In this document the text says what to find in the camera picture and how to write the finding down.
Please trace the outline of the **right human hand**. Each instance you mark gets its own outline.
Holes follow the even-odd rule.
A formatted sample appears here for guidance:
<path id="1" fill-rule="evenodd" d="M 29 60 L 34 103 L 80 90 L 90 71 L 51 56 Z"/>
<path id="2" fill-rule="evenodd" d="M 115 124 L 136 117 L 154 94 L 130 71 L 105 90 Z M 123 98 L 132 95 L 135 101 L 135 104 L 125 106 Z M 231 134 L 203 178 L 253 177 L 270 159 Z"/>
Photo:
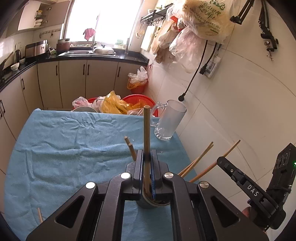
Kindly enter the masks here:
<path id="1" fill-rule="evenodd" d="M 264 218 L 253 207 L 246 207 L 245 209 L 243 209 L 242 213 L 256 226 L 258 226 L 263 232 L 265 232 Z"/>

